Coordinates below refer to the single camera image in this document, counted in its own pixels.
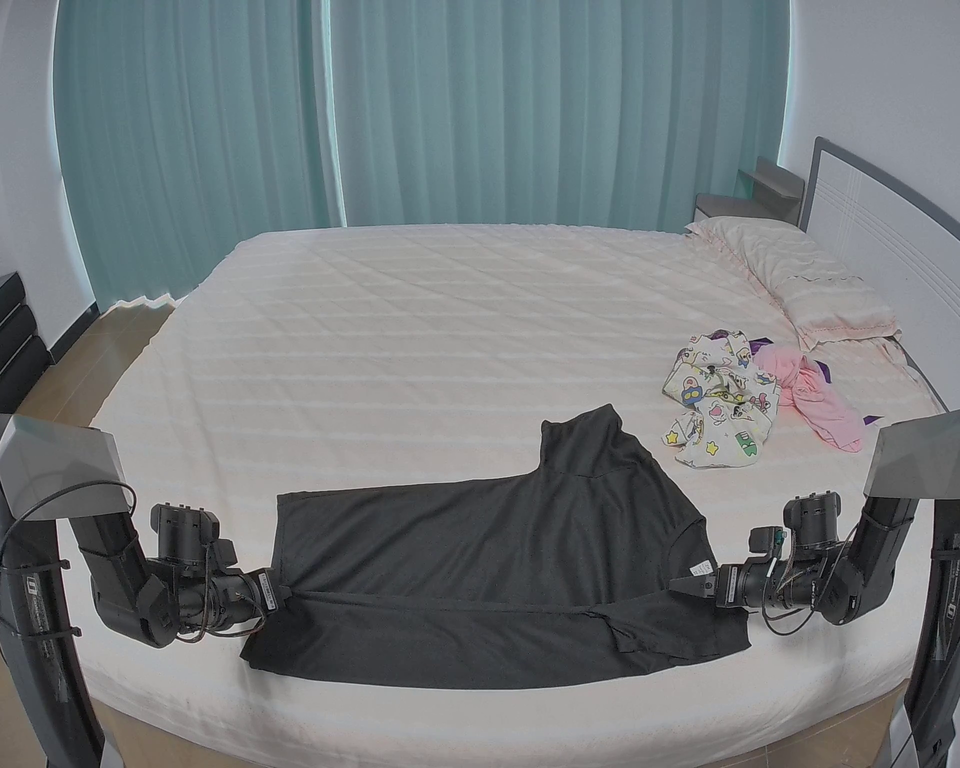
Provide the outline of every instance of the headboard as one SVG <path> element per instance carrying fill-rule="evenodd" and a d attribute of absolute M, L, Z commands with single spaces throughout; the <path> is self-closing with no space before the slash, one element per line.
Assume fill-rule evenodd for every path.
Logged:
<path fill-rule="evenodd" d="M 800 228 L 893 307 L 911 363 L 960 408 L 960 222 L 820 136 Z"/>

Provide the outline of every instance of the bed sheet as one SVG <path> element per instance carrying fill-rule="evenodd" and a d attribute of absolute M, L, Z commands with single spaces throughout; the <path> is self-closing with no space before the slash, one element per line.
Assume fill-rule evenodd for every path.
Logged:
<path fill-rule="evenodd" d="M 937 412 L 884 341 L 817 348 L 864 414 L 845 454 L 781 409 L 752 467 L 693 469 L 660 442 L 660 392 L 695 333 L 796 344 L 742 266 L 690 235 L 434 226 L 269 233 L 241 243 L 177 308 L 94 424 L 137 489 L 203 506 L 245 569 L 270 561 L 276 495 L 496 477 L 538 463 L 540 422 L 610 402 L 708 520 L 720 562 L 796 494 L 842 494 L 856 521 L 876 430 Z M 206 746 L 287 766 L 695 766 L 805 728 L 895 686 L 924 609 L 922 506 L 886 604 L 655 675 L 564 688 L 460 691 L 318 683 L 250 670 L 242 640 L 154 650 L 103 627 L 69 533 L 71 614 L 91 693 Z"/>

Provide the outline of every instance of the black shirt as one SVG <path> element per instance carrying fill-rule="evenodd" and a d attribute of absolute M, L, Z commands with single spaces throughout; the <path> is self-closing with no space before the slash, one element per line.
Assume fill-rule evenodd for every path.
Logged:
<path fill-rule="evenodd" d="M 706 521 L 621 425 L 610 405 L 545 421 L 540 466 L 518 477 L 281 496 L 274 567 L 293 596 L 243 658 L 311 680 L 527 688 L 749 647 L 744 611 L 666 590 L 716 568 Z"/>

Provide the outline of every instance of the pink clothing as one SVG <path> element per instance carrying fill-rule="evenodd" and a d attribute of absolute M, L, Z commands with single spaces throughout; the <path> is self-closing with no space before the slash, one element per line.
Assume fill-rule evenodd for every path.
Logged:
<path fill-rule="evenodd" d="M 820 366 L 799 349 L 768 344 L 754 362 L 780 383 L 780 405 L 793 405 L 813 431 L 836 448 L 856 453 L 864 435 L 863 419 L 824 379 Z"/>

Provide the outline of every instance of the teal curtain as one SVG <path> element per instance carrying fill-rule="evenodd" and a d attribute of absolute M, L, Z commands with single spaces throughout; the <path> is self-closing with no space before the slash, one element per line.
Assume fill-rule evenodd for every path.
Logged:
<path fill-rule="evenodd" d="M 679 231 L 776 158 L 788 0 L 332 0 L 350 225 Z"/>
<path fill-rule="evenodd" d="M 679 231 L 776 157 L 789 0 L 60 0 L 54 108 L 101 306 L 259 232 Z"/>
<path fill-rule="evenodd" d="M 308 2 L 60 0 L 60 163 L 102 308 L 330 224 L 319 26 Z"/>

